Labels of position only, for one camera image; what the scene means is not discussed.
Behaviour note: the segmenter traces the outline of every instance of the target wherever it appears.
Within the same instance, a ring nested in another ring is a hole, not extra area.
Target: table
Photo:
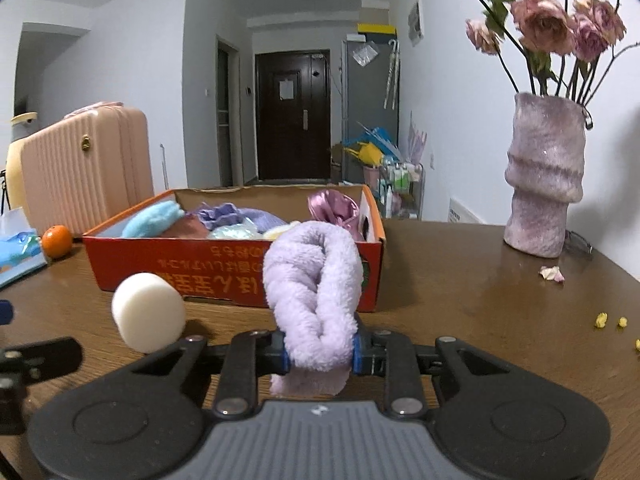
[[[398,330],[417,344],[454,335],[578,391],[612,427],[598,480],[638,477],[640,283],[599,253],[564,254],[566,283],[545,282],[538,270],[549,263],[507,247],[498,226],[389,221],[385,229],[379,311],[362,315],[369,327]],[[30,410],[140,357],[120,340],[111,295],[98,290],[83,249],[75,252],[2,292],[16,309],[14,322],[0,328],[2,346],[69,335],[84,347],[78,373],[32,388]],[[593,327],[599,312],[609,314],[604,330]],[[620,316],[628,318],[625,330],[616,328]],[[274,328],[260,308],[188,303],[188,317],[188,332],[207,333],[217,344]],[[260,392],[267,394],[267,379]],[[380,400],[382,380],[353,378],[341,398]],[[0,449],[25,478],[38,478],[24,437],[4,437]]]

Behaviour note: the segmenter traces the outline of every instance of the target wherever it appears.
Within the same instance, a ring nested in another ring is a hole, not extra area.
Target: orange fruit
[[[74,243],[71,231],[63,225],[55,225],[42,235],[42,251],[52,260],[66,256]]]

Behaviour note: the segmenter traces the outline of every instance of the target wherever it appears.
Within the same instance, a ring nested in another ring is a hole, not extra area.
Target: pink suitcase
[[[135,108],[83,108],[18,143],[9,197],[40,234],[62,224],[80,236],[154,195],[146,117]]]

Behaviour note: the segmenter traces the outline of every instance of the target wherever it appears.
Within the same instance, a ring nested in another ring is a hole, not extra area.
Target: white cylinder
[[[111,313],[123,341],[145,354],[175,343],[186,325],[180,293],[146,272],[129,276],[118,286]]]

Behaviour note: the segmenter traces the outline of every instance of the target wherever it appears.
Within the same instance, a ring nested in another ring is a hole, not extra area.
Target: cardboard box
[[[129,219],[157,202],[174,201],[188,211],[200,203],[268,211],[287,222],[311,220],[307,197],[324,186],[252,186],[216,190],[170,190],[129,209],[87,232],[83,241],[95,279],[113,292],[138,272],[152,272],[183,296],[228,301],[242,306],[267,306],[262,284],[262,262],[271,242],[265,240],[187,240],[179,238],[120,238]],[[345,186],[340,192],[360,204],[358,242],[365,270],[360,312],[375,310],[385,242],[382,220],[366,186]]]

